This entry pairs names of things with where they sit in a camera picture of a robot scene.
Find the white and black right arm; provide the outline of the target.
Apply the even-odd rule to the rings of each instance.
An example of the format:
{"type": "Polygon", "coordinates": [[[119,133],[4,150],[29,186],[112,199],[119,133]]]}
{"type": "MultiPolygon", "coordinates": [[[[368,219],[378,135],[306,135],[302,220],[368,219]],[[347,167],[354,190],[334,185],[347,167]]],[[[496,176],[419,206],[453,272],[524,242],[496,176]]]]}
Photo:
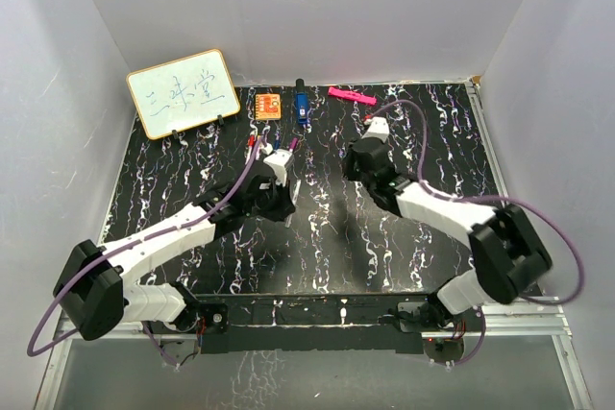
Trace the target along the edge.
{"type": "Polygon", "coordinates": [[[375,137],[352,142],[343,176],[360,182],[378,208],[447,234],[474,259],[472,270],[449,279],[401,319],[448,330],[475,306],[512,303],[551,270],[552,258],[522,208],[436,198],[418,180],[399,173],[388,152],[375,137]]]}

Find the white pen with purple tip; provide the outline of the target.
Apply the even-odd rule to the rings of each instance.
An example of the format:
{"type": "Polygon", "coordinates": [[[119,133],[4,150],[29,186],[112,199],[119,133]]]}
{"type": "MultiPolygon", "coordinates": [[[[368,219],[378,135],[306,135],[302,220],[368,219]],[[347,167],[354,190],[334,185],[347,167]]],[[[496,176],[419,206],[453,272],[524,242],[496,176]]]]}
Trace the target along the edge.
{"type": "Polygon", "coordinates": [[[298,141],[299,141],[299,140],[298,140],[298,138],[296,138],[296,137],[292,139],[291,144],[290,144],[290,146],[289,146],[289,151],[290,151],[290,152],[294,152],[294,151],[296,150],[296,147],[297,147],[298,141]]]}

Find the white pen with red tip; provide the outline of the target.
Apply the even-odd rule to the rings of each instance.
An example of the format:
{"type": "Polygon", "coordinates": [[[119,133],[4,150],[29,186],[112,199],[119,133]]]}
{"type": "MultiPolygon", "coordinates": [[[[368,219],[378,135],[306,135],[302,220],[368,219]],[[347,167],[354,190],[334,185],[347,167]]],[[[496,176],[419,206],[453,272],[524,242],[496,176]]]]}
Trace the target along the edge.
{"type": "Polygon", "coordinates": [[[246,152],[246,158],[245,158],[245,163],[246,163],[246,164],[249,162],[249,159],[250,159],[250,157],[251,157],[251,155],[252,155],[253,149],[254,149],[254,146],[253,146],[253,147],[250,147],[250,146],[247,144],[247,152],[246,152]]]}

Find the white pen with green tip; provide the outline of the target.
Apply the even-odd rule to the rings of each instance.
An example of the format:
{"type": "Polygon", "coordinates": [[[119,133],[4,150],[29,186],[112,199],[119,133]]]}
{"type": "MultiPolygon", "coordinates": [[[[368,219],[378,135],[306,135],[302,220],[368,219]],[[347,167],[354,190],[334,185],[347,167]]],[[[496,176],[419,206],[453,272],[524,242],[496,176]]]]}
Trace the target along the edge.
{"type": "Polygon", "coordinates": [[[300,191],[301,184],[302,184],[302,180],[296,180],[293,186],[292,194],[291,194],[291,203],[293,205],[293,209],[291,210],[290,214],[285,218],[284,226],[286,228],[290,228],[291,226],[292,216],[294,212],[296,211],[296,207],[297,207],[296,204],[297,204],[297,199],[299,197],[299,191],[300,191]]]}

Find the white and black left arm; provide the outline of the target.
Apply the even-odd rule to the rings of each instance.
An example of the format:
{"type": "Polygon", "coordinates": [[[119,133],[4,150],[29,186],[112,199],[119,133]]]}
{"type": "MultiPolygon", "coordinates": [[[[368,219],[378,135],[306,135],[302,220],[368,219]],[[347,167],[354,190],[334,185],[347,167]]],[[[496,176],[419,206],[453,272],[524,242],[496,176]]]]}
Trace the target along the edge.
{"type": "Polygon", "coordinates": [[[212,188],[150,228],[104,246],[78,244],[53,294],[81,337],[96,340],[131,322],[160,322],[179,332],[194,328],[200,307],[188,289],[141,279],[182,253],[238,231],[249,218],[284,221],[296,210],[288,179],[292,162],[289,151],[275,151],[249,165],[235,185],[212,188]]]}

